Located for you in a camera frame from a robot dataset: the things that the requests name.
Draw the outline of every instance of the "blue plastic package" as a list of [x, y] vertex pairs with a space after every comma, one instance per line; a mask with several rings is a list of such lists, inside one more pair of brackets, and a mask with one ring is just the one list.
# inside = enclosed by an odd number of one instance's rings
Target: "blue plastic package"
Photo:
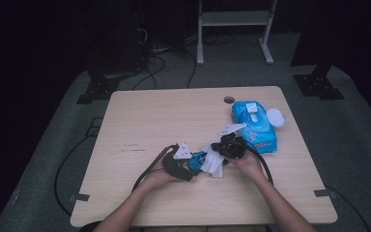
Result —
[[264, 106], [256, 101], [236, 101], [232, 110], [234, 123], [246, 123], [246, 127], [238, 130], [238, 134], [248, 141], [248, 146], [255, 148], [260, 154], [276, 152], [275, 130], [268, 120]]

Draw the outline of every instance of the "white shelf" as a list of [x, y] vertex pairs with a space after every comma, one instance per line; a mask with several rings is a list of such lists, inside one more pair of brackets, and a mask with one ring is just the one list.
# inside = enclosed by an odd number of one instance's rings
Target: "white shelf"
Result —
[[267, 25], [269, 11], [255, 12], [204, 12], [202, 26]]

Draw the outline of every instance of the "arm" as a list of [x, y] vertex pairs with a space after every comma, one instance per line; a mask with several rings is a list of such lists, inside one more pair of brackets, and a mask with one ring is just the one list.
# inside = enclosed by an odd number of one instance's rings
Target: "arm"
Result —
[[147, 195], [168, 182], [179, 180], [160, 170], [161, 160], [153, 168], [156, 171], [149, 173], [128, 198], [96, 227], [94, 232], [128, 231]]
[[264, 175], [261, 162], [249, 151], [241, 159], [228, 159], [257, 186], [281, 231], [316, 231]]

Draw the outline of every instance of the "wooden tabletop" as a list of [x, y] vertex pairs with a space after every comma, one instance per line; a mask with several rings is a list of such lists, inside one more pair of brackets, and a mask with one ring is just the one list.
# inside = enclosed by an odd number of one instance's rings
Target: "wooden tabletop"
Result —
[[[337, 215], [300, 130], [278, 87], [236, 87], [124, 91], [112, 95], [77, 200], [73, 226], [102, 220], [130, 194], [134, 182], [164, 147], [187, 143], [191, 152], [219, 139], [232, 124], [231, 104], [258, 101], [278, 108], [286, 124], [275, 130], [278, 151], [264, 154], [275, 187], [311, 223], [335, 222]], [[224, 177], [200, 173], [191, 182], [172, 183], [152, 192], [133, 225], [241, 225], [274, 223], [258, 189], [236, 167], [224, 166]]]

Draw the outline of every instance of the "person's left hand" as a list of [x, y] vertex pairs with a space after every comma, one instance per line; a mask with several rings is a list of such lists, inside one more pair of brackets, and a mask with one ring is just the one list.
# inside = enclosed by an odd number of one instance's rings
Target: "person's left hand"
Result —
[[150, 189], [158, 189], [169, 182], [181, 181], [180, 179], [171, 176], [164, 170], [164, 167], [162, 165], [163, 159], [164, 157], [162, 157], [156, 163], [156, 165], [152, 168], [152, 171], [140, 183], [140, 187], [143, 186]]

